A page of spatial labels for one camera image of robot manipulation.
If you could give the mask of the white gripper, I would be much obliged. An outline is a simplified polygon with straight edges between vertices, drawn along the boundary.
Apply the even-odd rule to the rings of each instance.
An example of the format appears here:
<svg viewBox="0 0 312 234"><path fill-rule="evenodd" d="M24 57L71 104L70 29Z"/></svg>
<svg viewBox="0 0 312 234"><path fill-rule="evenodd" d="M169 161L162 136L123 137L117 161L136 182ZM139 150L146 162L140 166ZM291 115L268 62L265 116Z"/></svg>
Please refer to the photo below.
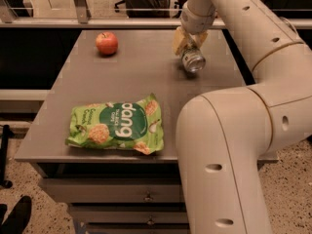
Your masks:
<svg viewBox="0 0 312 234"><path fill-rule="evenodd" d="M201 6L196 12L186 2L183 5L180 16L181 26L175 30L173 39L173 52L178 56L182 49L187 45L189 34L196 35L194 41L198 47L201 47L207 39L207 30L213 25L215 21L215 6Z"/></svg>

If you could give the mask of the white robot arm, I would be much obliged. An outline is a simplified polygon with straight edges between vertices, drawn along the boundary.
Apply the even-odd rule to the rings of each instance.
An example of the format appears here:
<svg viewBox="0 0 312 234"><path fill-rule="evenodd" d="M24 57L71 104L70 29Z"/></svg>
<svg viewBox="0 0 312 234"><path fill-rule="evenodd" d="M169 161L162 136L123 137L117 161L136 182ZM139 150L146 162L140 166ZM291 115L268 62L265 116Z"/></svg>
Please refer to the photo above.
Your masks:
<svg viewBox="0 0 312 234"><path fill-rule="evenodd" d="M272 234L257 171L266 153L312 135L312 54L260 0L188 0L191 34L220 17L255 82L181 109L176 151L191 234Z"/></svg>

